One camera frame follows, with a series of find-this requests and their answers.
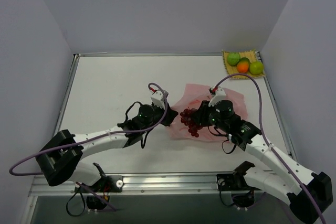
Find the pink plastic bag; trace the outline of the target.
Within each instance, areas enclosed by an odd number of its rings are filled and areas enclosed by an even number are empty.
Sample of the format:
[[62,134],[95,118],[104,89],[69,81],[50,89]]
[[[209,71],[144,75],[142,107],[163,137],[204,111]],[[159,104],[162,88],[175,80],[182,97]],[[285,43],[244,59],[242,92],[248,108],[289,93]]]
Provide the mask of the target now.
[[[178,113],[182,113],[184,109],[198,109],[203,100],[209,101],[211,99],[209,89],[209,86],[201,84],[186,84],[183,96],[171,107],[171,109]],[[228,88],[224,88],[224,91],[225,99],[232,101],[235,113],[243,120],[246,120],[248,118],[248,113],[244,95]],[[173,140],[189,139],[202,142],[220,142],[226,139],[225,137],[214,136],[207,127],[204,127],[197,132],[199,137],[191,136],[188,127],[181,122],[180,115],[178,115],[167,128],[167,132]]]

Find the red fake grape bunch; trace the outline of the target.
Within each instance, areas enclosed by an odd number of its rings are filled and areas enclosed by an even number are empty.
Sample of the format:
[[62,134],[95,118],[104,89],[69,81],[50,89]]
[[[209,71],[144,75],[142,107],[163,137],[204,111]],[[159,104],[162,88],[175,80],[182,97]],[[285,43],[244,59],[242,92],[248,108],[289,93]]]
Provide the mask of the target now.
[[196,123],[193,119],[192,115],[196,112],[195,108],[186,108],[180,113],[180,121],[182,124],[187,126],[187,131],[190,133],[192,137],[199,137],[200,134],[198,133],[202,127]]

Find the orange green fake mango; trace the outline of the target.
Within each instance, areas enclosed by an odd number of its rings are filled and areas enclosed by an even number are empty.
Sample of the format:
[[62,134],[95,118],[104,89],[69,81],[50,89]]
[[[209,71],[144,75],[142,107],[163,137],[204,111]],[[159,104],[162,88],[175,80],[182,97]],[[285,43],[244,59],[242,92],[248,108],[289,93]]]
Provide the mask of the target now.
[[250,60],[246,57],[242,57],[237,64],[236,68],[239,73],[247,73],[249,70]]

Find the green fake pear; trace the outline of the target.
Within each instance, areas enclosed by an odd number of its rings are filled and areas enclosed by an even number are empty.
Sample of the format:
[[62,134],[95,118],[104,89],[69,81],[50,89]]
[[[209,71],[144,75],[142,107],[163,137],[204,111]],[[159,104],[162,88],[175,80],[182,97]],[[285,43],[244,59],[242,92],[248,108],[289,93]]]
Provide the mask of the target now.
[[255,61],[249,65],[249,72],[253,75],[260,75],[264,72],[264,65],[262,62]]

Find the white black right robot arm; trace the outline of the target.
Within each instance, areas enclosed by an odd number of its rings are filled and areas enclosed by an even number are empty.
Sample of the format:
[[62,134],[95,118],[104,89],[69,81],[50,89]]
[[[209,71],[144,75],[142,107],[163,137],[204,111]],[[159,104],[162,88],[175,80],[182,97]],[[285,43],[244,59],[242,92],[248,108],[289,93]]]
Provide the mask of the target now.
[[255,187],[287,204],[291,212],[304,223],[322,223],[323,212],[333,203],[332,180],[300,165],[270,142],[260,127],[237,115],[233,103],[221,100],[215,106],[203,101],[192,109],[192,120],[202,127],[213,126],[228,136],[242,151],[254,156],[272,170],[258,170],[253,163],[243,162],[235,169],[233,182],[244,189]]

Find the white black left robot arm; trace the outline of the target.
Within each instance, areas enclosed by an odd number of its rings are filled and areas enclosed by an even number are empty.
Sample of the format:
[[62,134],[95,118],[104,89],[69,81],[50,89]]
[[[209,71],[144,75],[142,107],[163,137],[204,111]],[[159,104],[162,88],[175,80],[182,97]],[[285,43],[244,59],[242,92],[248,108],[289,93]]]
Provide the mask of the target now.
[[82,159],[110,149],[120,149],[140,143],[153,126],[170,126],[178,112],[162,109],[154,104],[140,104],[137,115],[126,118],[117,126],[90,134],[71,134],[68,130],[58,132],[42,149],[36,161],[49,186],[58,186],[66,181],[80,182],[92,191],[105,188],[106,175],[97,164],[85,164]]

